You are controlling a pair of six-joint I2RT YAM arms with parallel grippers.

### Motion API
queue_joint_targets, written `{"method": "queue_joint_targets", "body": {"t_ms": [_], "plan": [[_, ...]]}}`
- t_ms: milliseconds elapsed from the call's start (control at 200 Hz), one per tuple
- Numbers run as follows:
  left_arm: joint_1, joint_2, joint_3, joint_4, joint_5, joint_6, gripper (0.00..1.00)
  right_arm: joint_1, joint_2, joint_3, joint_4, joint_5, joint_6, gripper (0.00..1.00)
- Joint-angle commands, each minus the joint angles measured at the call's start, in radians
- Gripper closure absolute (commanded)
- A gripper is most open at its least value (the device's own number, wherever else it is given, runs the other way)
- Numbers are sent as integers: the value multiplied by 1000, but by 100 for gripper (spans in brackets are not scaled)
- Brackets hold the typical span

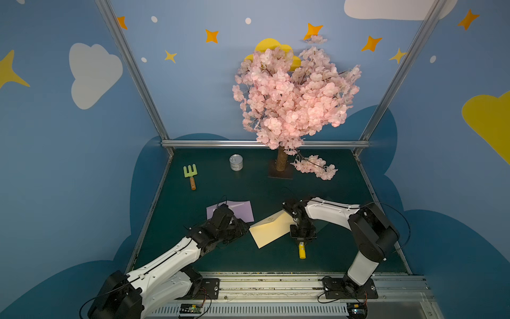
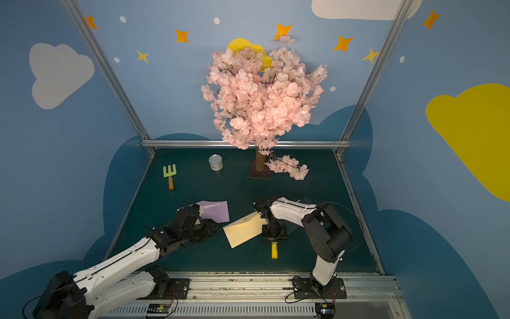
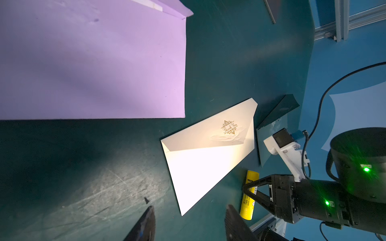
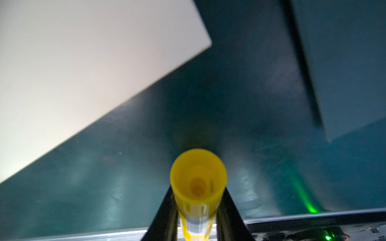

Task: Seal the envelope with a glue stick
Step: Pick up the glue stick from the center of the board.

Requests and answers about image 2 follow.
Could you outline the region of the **yellow glue stick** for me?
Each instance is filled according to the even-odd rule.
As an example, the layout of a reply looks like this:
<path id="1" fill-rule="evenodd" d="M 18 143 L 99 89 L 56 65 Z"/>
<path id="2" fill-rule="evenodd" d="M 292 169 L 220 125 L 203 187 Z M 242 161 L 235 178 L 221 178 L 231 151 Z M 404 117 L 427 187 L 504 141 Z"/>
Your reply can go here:
<path id="1" fill-rule="evenodd" d="M 271 258 L 273 260 L 278 258 L 278 243 L 275 241 L 271 243 Z"/>

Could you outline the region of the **purple envelope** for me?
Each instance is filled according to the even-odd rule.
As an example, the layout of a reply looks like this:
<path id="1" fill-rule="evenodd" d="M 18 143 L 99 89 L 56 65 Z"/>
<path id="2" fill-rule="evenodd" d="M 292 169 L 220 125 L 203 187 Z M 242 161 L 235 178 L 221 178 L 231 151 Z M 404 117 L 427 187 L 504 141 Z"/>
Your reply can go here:
<path id="1" fill-rule="evenodd" d="M 227 201 L 200 201 L 197 204 L 202 219 L 211 219 L 216 223 L 228 223 L 230 221 Z"/>

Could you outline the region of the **cream yellow envelope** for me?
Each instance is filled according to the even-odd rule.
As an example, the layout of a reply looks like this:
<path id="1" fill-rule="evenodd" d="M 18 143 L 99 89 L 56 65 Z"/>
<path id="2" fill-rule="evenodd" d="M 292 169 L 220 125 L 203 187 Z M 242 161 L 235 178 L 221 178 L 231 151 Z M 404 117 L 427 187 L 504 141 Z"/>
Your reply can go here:
<path id="1" fill-rule="evenodd" d="M 223 231 L 232 249 L 262 233 L 267 221 L 258 212 L 253 212 L 225 227 Z"/>

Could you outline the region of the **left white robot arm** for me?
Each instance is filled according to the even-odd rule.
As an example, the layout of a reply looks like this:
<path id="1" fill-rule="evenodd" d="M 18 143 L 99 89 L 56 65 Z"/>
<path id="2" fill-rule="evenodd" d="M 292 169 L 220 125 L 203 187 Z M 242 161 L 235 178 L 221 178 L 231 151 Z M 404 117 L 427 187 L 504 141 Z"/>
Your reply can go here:
<path id="1" fill-rule="evenodd" d="M 176 218 L 153 228 L 126 250 L 105 261 L 50 279 L 36 298 L 34 318 L 98 318 L 135 299 L 176 300 L 168 274 L 155 262 L 184 243 L 201 243 L 218 233 L 220 224 L 203 219 L 194 204 L 177 211 Z"/>

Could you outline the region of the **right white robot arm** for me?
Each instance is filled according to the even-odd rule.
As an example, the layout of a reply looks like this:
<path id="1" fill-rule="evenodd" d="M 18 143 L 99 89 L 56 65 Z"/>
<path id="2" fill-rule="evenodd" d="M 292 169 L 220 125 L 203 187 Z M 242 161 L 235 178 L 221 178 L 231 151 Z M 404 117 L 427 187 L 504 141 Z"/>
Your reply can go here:
<path id="1" fill-rule="evenodd" d="M 336 279 L 337 265 L 353 240 L 349 226 L 332 206 L 293 202 L 272 197 L 254 202 L 255 211 L 266 223 L 262 237 L 270 243 L 288 238 L 284 222 L 302 227 L 317 254 L 310 284 L 317 292 L 330 288 Z"/>

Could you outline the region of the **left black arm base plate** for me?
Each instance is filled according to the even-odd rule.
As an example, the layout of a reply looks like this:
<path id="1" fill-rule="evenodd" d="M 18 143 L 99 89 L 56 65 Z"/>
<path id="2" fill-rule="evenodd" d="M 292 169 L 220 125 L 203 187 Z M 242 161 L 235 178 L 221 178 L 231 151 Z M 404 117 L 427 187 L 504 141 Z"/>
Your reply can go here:
<path id="1" fill-rule="evenodd" d="M 155 284 L 149 295 L 142 297 L 143 300 L 186 300 L 189 292 L 191 279 L 170 278 L 160 280 Z"/>

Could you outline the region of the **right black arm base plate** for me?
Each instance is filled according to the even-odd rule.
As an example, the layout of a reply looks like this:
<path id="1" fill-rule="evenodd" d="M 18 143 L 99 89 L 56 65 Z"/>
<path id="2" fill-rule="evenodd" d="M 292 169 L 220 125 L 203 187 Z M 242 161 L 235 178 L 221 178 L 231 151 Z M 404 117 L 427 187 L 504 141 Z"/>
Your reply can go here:
<path id="1" fill-rule="evenodd" d="M 346 299 L 347 289 L 343 279 L 335 277 L 330 283 L 322 286 L 312 278 L 294 276 L 291 278 L 295 299 Z"/>

